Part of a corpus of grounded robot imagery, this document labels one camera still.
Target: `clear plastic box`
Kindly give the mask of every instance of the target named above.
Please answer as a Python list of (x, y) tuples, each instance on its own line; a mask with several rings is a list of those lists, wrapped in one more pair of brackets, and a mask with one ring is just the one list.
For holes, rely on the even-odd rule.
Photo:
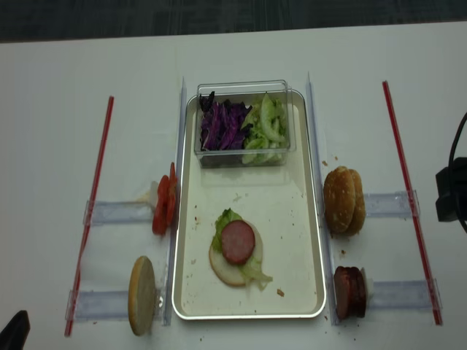
[[(199, 103), (214, 91), (214, 101), (222, 104), (229, 100), (232, 104), (243, 102), (246, 107), (255, 100), (261, 101), (266, 93), (274, 102), (280, 101), (285, 122), (284, 141), (268, 140), (270, 146), (264, 149), (223, 149), (205, 150), (201, 141), (201, 122), (204, 113)], [(196, 110), (194, 151), (202, 168), (226, 168), (243, 166), (280, 166), (287, 161), (287, 154), (296, 148), (293, 124), (292, 94), (284, 80), (267, 82), (237, 82), (225, 84), (203, 84), (198, 86), (198, 108)]]

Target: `metal tray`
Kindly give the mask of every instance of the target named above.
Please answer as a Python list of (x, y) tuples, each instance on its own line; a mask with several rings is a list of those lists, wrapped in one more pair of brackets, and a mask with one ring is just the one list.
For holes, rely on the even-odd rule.
[[(196, 98), (186, 111), (172, 304), (182, 319), (311, 318), (325, 306), (320, 232), (303, 96), (292, 90), (296, 151), (284, 166), (201, 169), (193, 149)], [(253, 223), (273, 282), (229, 287), (211, 269), (215, 220), (232, 208)], [(284, 292), (278, 295), (277, 290)]]

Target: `red stick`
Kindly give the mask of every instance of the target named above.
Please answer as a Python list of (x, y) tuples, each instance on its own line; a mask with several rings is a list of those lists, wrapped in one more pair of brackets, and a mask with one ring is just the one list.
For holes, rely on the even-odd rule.
[[(107, 105), (107, 114), (105, 116), (104, 129), (102, 131), (101, 146), (99, 148), (99, 155), (97, 157), (96, 170), (94, 171), (93, 186), (91, 187), (91, 191), (90, 191), (88, 217), (85, 220), (86, 224), (82, 232), (80, 254), (78, 255), (78, 263), (76, 267), (76, 273), (74, 275), (74, 283), (73, 283), (74, 293), (77, 293), (80, 290), (81, 256), (85, 250), (86, 241), (88, 240), (88, 236), (89, 236), (90, 224), (89, 224), (88, 219), (90, 219), (93, 213), (94, 202), (96, 201), (97, 187), (99, 185), (99, 178), (101, 177), (102, 161), (104, 160), (105, 145), (107, 142), (107, 135), (109, 134), (110, 118), (112, 117), (113, 106), (114, 106), (114, 96), (110, 96), (109, 104)], [(72, 301), (73, 305), (72, 305), (72, 309), (70, 312), (70, 317), (69, 317), (69, 320), (66, 321), (66, 328), (65, 328), (66, 337), (69, 337), (72, 334), (72, 328), (73, 328), (73, 317), (74, 317), (74, 310), (76, 308), (76, 298), (73, 298), (72, 300), (73, 300)]]
[[(399, 154), (399, 161), (401, 162), (402, 174), (404, 175), (404, 182), (406, 185), (407, 193), (413, 193), (412, 183), (410, 182), (409, 169), (407, 168), (406, 158), (404, 155), (404, 149), (402, 148), (401, 135), (399, 133), (399, 127), (397, 120), (395, 119), (395, 112), (393, 106), (393, 100), (389, 91), (389, 85), (386, 82), (382, 83), (382, 88), (385, 91), (385, 98), (387, 104), (387, 110), (389, 111), (389, 118), (393, 127), (395, 145), (397, 146), (397, 152)], [(420, 224), (420, 218), (415, 215), (417, 209), (412, 196), (409, 196), (410, 209), (412, 210), (412, 218), (414, 220), (415, 233), (417, 234), (418, 249), (420, 250), (420, 256), (422, 258), (423, 271), (425, 272), (425, 279), (428, 284), (428, 290), (430, 292), (431, 304), (433, 305), (433, 316), (435, 318), (436, 325), (442, 325), (443, 319), (441, 317), (441, 310), (438, 304), (438, 298), (436, 297), (433, 275), (430, 269), (430, 262), (428, 261), (428, 254), (425, 249), (425, 241), (423, 240), (422, 225)]]

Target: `white table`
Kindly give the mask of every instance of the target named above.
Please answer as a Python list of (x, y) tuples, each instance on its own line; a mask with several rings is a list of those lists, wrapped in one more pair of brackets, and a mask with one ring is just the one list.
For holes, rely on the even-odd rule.
[[(434, 176), (447, 165), (467, 112), (466, 33), (467, 23), (442, 23), (0, 45), (0, 327), (16, 311), (27, 310), (27, 349), (218, 349), (220, 344), (236, 350), (436, 349), (462, 344), (467, 236), (458, 223), (437, 221)], [(174, 315), (170, 327), (148, 337), (134, 337), (127, 322), (89, 322), (75, 324), (72, 337), (65, 338), (82, 210), (109, 95), (115, 96), (113, 119), (123, 125), (113, 132), (157, 129), (167, 145), (157, 159), (169, 164), (182, 77), (188, 96), (201, 82), (275, 78), (304, 93), (308, 71), (319, 118), (387, 114), (381, 81), (389, 81), (444, 326), (365, 322), (332, 327), (323, 316), (189, 323)], [(458, 155), (466, 150), (464, 134)], [(158, 170), (156, 178), (165, 172)]]

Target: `floor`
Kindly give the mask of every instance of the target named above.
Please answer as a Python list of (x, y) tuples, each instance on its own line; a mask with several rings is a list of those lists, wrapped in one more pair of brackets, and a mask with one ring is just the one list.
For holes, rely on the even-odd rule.
[(0, 0), (0, 41), (467, 19), (467, 0)]

